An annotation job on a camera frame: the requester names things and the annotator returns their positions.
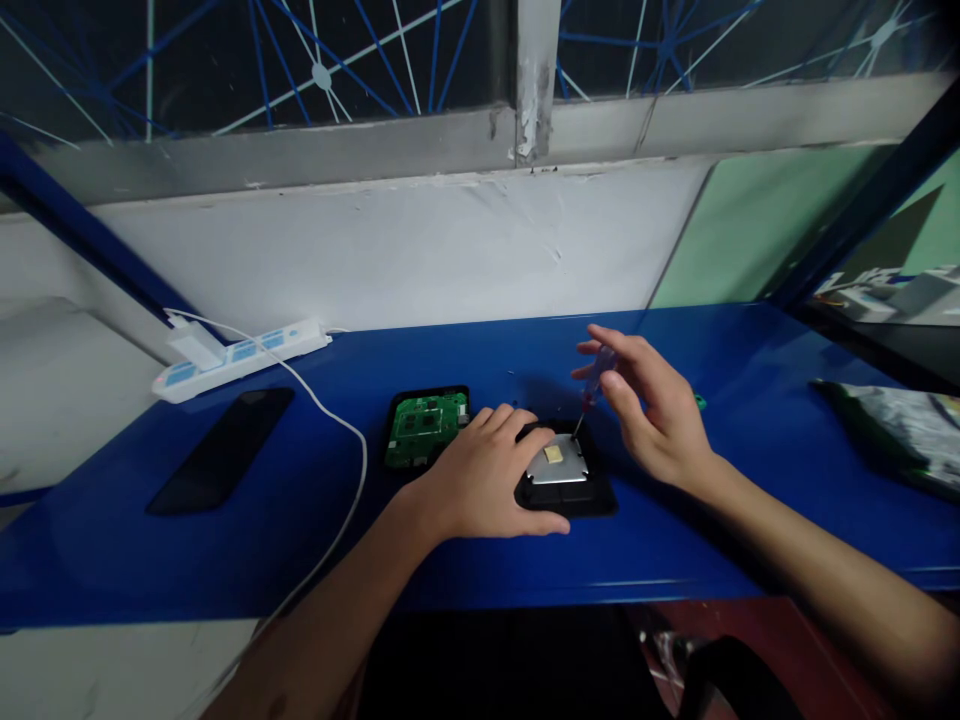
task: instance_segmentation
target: green wall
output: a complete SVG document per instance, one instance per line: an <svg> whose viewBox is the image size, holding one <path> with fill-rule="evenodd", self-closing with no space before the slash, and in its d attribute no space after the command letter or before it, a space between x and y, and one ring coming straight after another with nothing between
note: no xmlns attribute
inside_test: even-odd
<svg viewBox="0 0 960 720"><path fill-rule="evenodd" d="M794 249L829 222L889 150L791 150L720 161L652 307L758 299Z"/></svg>
<svg viewBox="0 0 960 720"><path fill-rule="evenodd" d="M960 265L960 152L954 153L903 206L941 185L943 190L907 256L904 275L916 275L937 265Z"/></svg>

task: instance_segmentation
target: forearm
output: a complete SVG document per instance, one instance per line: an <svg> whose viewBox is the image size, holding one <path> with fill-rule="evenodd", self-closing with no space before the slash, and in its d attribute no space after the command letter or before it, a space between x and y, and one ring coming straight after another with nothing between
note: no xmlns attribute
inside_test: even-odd
<svg viewBox="0 0 960 720"><path fill-rule="evenodd" d="M333 712L410 575L441 540L414 495L401 491L251 651L205 720L317 720Z"/></svg>
<svg viewBox="0 0 960 720"><path fill-rule="evenodd" d="M960 619L725 460L695 493L903 698L932 707L960 672Z"/></svg>

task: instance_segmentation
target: charging cable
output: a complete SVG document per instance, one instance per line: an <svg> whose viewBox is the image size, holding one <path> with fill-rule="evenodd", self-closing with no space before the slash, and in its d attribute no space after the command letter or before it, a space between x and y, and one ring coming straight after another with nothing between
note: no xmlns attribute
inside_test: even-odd
<svg viewBox="0 0 960 720"><path fill-rule="evenodd" d="M287 363L285 363L279 357L277 357L267 347L265 347L264 344L260 342L259 338L253 337L252 335L247 335L245 332L241 332L240 330L230 327L229 325L224 325L223 323L214 322L213 320L208 320L205 317L201 317L200 315L194 315L193 313L184 312L183 310L174 310L172 308L164 308L163 311L167 313L167 315L170 315L171 317L188 317L193 320L199 320L200 322L205 323L207 325L212 325L213 327L220 328L221 330L234 332L237 335L240 335L243 338L247 340L251 340L254 343L256 343L258 348L260 348L263 352L265 352L267 355L269 355L274 360L276 360L277 364L280 365L280 367L285 369L287 372L293 375L294 378L296 378L297 382L299 382L303 386L303 389L307 391L307 395L310 396L310 399L313 400L314 404L318 408L320 408L320 410L323 412L324 415L336 420L338 423L340 423L345 428L347 428L347 430L349 430L358 438L360 438L360 450L363 453L363 463L360 466L360 482L357 484L357 494L353 498L353 504L350 506L350 511L347 513L347 517L346 519L344 519L343 525L340 526L340 530L337 532L337 536L333 539L333 542L330 544L330 547L327 548L327 551L323 554L323 557L320 558L320 562L318 562L313 567L313 570L307 573L307 576L300 581L300 583L290 592L289 595L287 595L287 597L283 599L283 602L281 602L280 605L277 607L277 609L273 611L273 614L266 619L266 622L262 623L260 627L257 628L256 632L253 633L250 640L247 641L247 644L244 645L243 649L239 653L237 653L237 656L230 661L230 664L227 665L227 667L219 675L219 677L217 677L217 679L213 682L213 684L210 687L208 687L206 690L204 690L203 693L196 700L194 700L190 705L188 705L183 710L182 713L180 713L178 718L183 718L187 715L189 711L193 710L198 703L202 702L203 700L206 700L208 697L215 696L215 694L223 687L226 681L229 680L230 677L233 675L234 670L236 670L237 666L240 665L240 661L243 660L243 658L246 656L247 651L250 649L250 647L260 638L261 635L263 635L264 631L270 626L270 624L274 620L277 619L277 617L280 615L281 612L284 611L287 605L289 605L290 602L295 597L297 597L297 595L300 594L300 591L303 590L303 588L306 587L311 580L313 580L316 574L320 571L320 568L323 567L327 559L333 554L333 551L336 549L337 545L340 544L340 540L341 538L343 538L343 534L346 532L347 526L350 524L350 521L353 519L353 514L357 510L357 505L360 503L360 495L363 493L363 485L367 479L367 439L363 436L363 433L357 430L353 425L348 423L343 418L337 415L334 415L332 412L327 410L323 406L323 403L317 399L316 394L313 392L310 386L307 385L306 381L302 377L300 377L300 374L296 370L294 370L292 367L287 365Z"/></svg>

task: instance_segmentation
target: window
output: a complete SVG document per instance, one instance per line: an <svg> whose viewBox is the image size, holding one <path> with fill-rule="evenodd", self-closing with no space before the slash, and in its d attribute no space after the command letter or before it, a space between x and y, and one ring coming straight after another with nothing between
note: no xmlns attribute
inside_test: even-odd
<svg viewBox="0 0 960 720"><path fill-rule="evenodd" d="M927 0L8 0L0 63L101 204L896 140L960 53Z"/></svg>
<svg viewBox="0 0 960 720"><path fill-rule="evenodd" d="M506 0L21 0L0 11L2 127L144 141L507 100Z"/></svg>
<svg viewBox="0 0 960 720"><path fill-rule="evenodd" d="M556 96L632 97L866 79L956 65L919 0L565 0Z"/></svg>

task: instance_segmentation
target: glass pane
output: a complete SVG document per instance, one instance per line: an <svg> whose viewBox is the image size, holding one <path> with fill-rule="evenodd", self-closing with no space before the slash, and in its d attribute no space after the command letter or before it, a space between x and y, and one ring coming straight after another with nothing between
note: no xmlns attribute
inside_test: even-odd
<svg viewBox="0 0 960 720"><path fill-rule="evenodd" d="M0 129L23 143L75 144L489 105L507 99L508 9L508 0L14 0L0 9Z"/></svg>
<svg viewBox="0 0 960 720"><path fill-rule="evenodd" d="M557 97L856 79L951 69L921 0L566 0Z"/></svg>

